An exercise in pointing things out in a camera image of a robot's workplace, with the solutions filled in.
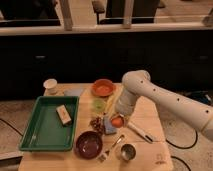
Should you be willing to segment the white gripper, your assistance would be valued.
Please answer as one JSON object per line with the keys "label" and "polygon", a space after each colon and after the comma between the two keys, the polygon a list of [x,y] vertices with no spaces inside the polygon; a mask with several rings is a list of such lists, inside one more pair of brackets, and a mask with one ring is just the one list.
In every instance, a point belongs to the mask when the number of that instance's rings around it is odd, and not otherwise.
{"label": "white gripper", "polygon": [[[126,116],[131,116],[132,113],[134,112],[135,109],[135,102],[129,101],[127,99],[121,99],[119,98],[116,103],[114,110],[116,113],[121,114],[121,121],[122,121],[122,126],[121,127],[126,127],[128,123],[128,118]],[[111,120],[112,115],[109,113],[104,113],[104,118]]]}

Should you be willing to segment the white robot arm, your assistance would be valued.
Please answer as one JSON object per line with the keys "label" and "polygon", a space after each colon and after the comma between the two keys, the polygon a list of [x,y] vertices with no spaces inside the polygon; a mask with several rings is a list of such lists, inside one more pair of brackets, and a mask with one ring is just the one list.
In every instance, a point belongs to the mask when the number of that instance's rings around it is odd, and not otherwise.
{"label": "white robot arm", "polygon": [[115,112],[131,116],[141,96],[160,104],[189,126],[213,141],[213,107],[161,88],[151,82],[145,70],[129,71],[122,77],[123,90],[115,102]]}

